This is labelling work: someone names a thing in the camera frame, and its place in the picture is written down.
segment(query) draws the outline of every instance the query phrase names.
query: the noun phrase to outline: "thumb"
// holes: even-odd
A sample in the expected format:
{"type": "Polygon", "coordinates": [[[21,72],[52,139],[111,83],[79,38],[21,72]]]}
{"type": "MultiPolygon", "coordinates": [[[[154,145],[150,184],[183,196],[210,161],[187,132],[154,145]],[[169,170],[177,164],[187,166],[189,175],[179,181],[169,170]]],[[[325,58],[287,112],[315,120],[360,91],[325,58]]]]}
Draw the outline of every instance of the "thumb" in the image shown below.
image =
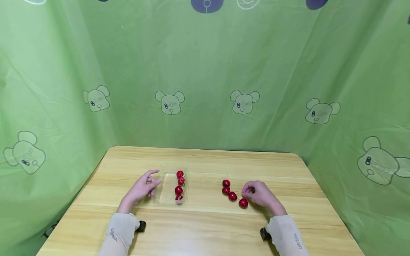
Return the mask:
{"type": "Polygon", "coordinates": [[[161,181],[162,181],[161,179],[156,179],[153,182],[147,184],[148,189],[151,190],[153,188],[156,188],[161,183],[161,181]]]}
{"type": "Polygon", "coordinates": [[[253,193],[252,192],[243,192],[242,197],[252,200],[253,193]]]}

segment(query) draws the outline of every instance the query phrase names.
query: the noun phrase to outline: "plastic tray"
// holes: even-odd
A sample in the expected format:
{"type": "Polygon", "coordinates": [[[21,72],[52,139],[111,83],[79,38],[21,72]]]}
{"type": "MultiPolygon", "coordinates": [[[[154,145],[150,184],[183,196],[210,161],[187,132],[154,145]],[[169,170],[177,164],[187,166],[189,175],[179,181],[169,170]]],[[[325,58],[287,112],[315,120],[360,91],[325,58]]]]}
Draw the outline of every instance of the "plastic tray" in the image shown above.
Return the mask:
{"type": "Polygon", "coordinates": [[[178,165],[174,163],[164,163],[160,168],[160,177],[162,183],[156,190],[156,199],[160,204],[165,205],[183,205],[188,199],[189,169],[187,165],[178,165]],[[185,183],[182,185],[182,200],[176,201],[175,187],[178,186],[177,171],[184,172],[185,183]]]}

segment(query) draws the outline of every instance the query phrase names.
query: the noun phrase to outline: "green backdrop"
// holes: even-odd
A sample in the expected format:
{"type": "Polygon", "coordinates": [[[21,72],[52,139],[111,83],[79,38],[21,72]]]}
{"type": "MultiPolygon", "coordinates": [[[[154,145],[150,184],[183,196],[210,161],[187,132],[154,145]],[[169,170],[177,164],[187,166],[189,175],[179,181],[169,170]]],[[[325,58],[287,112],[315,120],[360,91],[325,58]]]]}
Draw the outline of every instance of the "green backdrop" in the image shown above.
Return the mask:
{"type": "Polygon", "coordinates": [[[298,154],[366,255],[406,255],[409,14],[0,0],[0,254],[35,255],[104,153],[133,145],[298,154]]]}

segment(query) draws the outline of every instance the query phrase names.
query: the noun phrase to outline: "sleeve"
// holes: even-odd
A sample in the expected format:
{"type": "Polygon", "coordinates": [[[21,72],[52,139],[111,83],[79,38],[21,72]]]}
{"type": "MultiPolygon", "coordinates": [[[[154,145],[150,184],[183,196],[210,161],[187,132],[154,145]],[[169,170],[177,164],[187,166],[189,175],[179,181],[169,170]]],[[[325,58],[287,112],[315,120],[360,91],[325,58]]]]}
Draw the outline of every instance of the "sleeve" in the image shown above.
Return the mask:
{"type": "Polygon", "coordinates": [[[139,222],[134,214],[115,213],[98,256],[127,256],[139,222]]]}
{"type": "Polygon", "coordinates": [[[280,256],[309,256],[302,243],[302,235],[291,216],[271,218],[266,231],[272,237],[280,256]]]}

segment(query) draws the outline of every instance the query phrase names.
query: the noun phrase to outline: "table top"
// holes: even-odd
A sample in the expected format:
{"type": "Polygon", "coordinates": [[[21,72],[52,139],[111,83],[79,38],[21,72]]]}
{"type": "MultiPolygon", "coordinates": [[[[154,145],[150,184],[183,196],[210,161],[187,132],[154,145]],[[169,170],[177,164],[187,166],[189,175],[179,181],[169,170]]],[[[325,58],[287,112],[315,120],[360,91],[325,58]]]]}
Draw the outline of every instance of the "table top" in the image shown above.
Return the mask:
{"type": "Polygon", "coordinates": [[[188,169],[184,202],[161,200],[166,180],[155,198],[140,202],[134,213],[147,228],[136,234],[130,255],[278,255],[259,234],[269,213],[230,202],[221,193],[226,178],[235,192],[247,181],[265,182],[295,219],[310,255],[364,255],[297,155],[116,146],[106,153],[37,256],[97,255],[111,215],[134,182],[149,169],[177,165],[188,169]]]}

